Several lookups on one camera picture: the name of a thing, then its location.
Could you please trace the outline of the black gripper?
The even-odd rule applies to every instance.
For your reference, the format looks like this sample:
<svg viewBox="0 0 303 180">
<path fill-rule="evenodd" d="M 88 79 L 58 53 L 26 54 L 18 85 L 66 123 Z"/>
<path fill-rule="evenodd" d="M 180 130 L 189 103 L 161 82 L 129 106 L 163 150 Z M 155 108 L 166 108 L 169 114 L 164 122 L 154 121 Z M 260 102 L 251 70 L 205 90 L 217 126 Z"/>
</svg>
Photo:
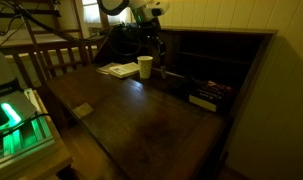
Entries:
<svg viewBox="0 0 303 180">
<path fill-rule="evenodd" d="M 109 33 L 108 45 L 121 56 L 138 55 L 143 47 L 155 49 L 162 54 L 161 26 L 157 18 L 143 23 L 122 23 L 114 26 Z"/>
</svg>

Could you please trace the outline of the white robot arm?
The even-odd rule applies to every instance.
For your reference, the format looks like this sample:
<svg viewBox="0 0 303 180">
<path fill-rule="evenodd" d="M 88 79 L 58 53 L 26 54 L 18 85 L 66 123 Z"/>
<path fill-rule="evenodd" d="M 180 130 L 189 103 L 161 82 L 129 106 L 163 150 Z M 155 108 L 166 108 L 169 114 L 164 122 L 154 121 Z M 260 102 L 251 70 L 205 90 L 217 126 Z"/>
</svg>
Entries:
<svg viewBox="0 0 303 180">
<path fill-rule="evenodd" d="M 163 56 L 166 45 L 159 37 L 161 25 L 158 17 L 164 15 L 170 7 L 164 0 L 97 0 L 99 8 L 107 15 L 119 15 L 126 8 L 133 14 L 140 37 L 151 40 L 158 55 Z"/>
</svg>

